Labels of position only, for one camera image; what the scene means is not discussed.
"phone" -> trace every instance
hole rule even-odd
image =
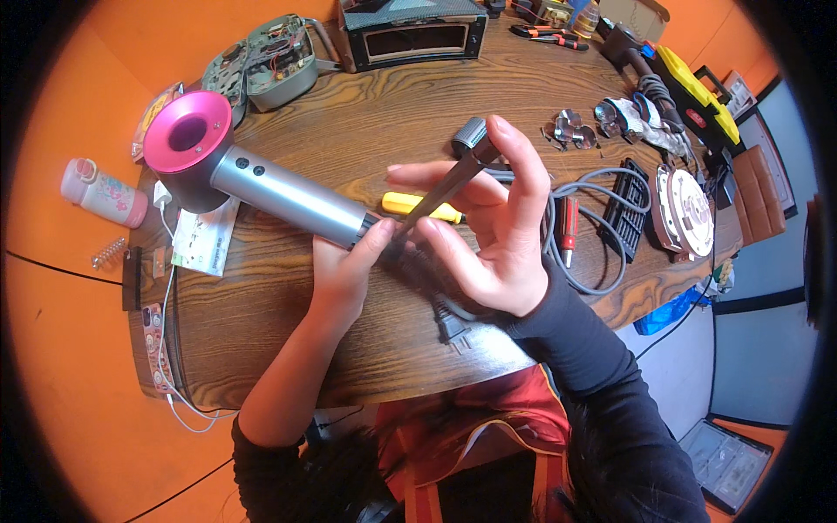
[[[148,354],[148,365],[151,367],[151,376],[154,381],[154,388],[160,394],[172,394],[174,391],[166,384],[162,372],[165,372],[168,382],[176,385],[172,376],[172,368],[168,361],[166,341],[162,340],[162,309],[160,304],[154,303],[142,308],[142,334],[146,339],[146,353]]]

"hair dryer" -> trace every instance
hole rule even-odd
[[[193,91],[163,107],[143,141],[146,163],[190,213],[230,196],[351,249],[380,217],[360,203],[233,143],[227,99]]]

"orange wall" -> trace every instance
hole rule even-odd
[[[215,56],[273,18],[296,13],[326,21],[336,18],[336,6],[336,0],[100,0],[87,19],[110,51],[157,94],[174,82],[200,79]]]
[[[712,422],[716,425],[722,426],[723,428],[729,429],[734,433],[741,434],[745,438],[754,439],[759,443],[763,443],[773,447],[773,455],[770,456],[770,460],[768,460],[767,467],[765,467],[761,477],[758,478],[756,486],[752,489],[752,493],[749,495],[749,497],[747,497],[747,501],[744,502],[746,506],[746,504],[750,502],[750,499],[752,499],[752,494],[758,491],[758,488],[762,486],[764,478],[768,475],[770,467],[772,467],[773,462],[776,461],[776,457],[779,454],[779,450],[782,448],[784,440],[788,436],[788,431],[775,430],[772,428],[753,427],[750,425],[734,423],[723,419],[714,419],[712,420]],[[732,521],[734,519],[732,516],[721,512],[709,503],[706,503],[706,511],[709,513],[709,517],[712,520],[712,523],[728,523],[729,521]]]
[[[119,264],[96,272],[90,256],[127,237],[128,229],[67,203],[59,193],[60,180],[70,158],[89,156],[103,171],[136,184],[140,168],[129,157],[131,137],[153,94],[88,22],[76,28],[39,92],[23,135],[10,189],[6,249],[121,282]],[[28,411],[58,473],[95,520],[127,520],[230,458],[229,419],[208,433],[193,434],[180,426],[167,403],[140,391],[119,285],[7,254],[4,265],[11,358]],[[183,416],[195,427],[205,426],[190,413]],[[214,520],[235,489],[230,474],[199,485],[195,493],[206,495],[201,510],[191,498],[176,499],[166,511],[155,510],[142,520],[164,520],[178,507],[198,510],[196,520]],[[238,496],[231,496],[225,514],[240,511]]]
[[[733,0],[662,3],[669,10],[671,21],[660,44],[674,50],[692,71],[706,65],[722,82],[736,70],[754,95],[778,74],[769,46]]]

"hand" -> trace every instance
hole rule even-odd
[[[445,222],[421,218],[416,229],[433,246],[462,290],[478,303],[523,317],[543,299],[549,283],[541,262],[540,226],[550,180],[535,148],[499,116],[486,121],[488,136],[515,173],[511,189],[481,172],[450,199],[468,217],[480,251],[474,253]],[[453,162],[390,166],[394,187],[429,191]]]
[[[351,252],[314,237],[314,296],[309,315],[327,317],[325,325],[348,331],[363,310],[369,269],[389,244],[395,221],[385,218],[372,225]]]

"wood grain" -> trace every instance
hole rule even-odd
[[[602,139],[601,150],[561,153],[543,140],[540,127],[560,109],[572,108],[592,125],[592,108],[606,96],[627,95],[633,80],[617,73],[595,49],[579,53],[518,38],[508,31],[513,22],[505,16],[490,21],[479,60],[322,76],[292,103],[248,114],[236,130],[236,142],[373,209],[387,191],[388,165],[447,158],[450,137],[473,115],[500,114],[524,131],[556,185],[617,166],[627,156],[655,172],[659,154],[645,144]],[[150,193],[154,181],[146,169],[140,189]],[[602,212],[605,201],[585,197],[583,203]],[[175,223],[173,212],[168,220]],[[720,263],[741,247],[741,231],[733,208],[719,212],[717,221]],[[473,244],[470,231],[460,231]],[[151,277],[151,256],[166,240],[159,213],[149,213],[131,233],[130,244],[141,245],[144,252],[143,304],[162,303],[167,277]],[[596,285],[616,275],[618,258],[589,223],[582,221],[577,245],[573,274],[582,282]],[[601,299],[586,299],[615,329],[707,274],[708,259],[672,264],[666,252],[643,237],[619,288]],[[224,277],[181,270],[178,284],[180,347],[193,398],[201,405],[237,408],[307,310],[311,236],[242,204]],[[140,386],[155,397],[139,313],[131,313],[129,320]],[[167,321],[173,326],[171,310]],[[375,268],[363,314],[337,349],[319,405],[416,397],[533,363],[496,327],[474,328],[474,348],[461,355],[440,344],[428,302]],[[172,346],[171,336],[167,343]]]

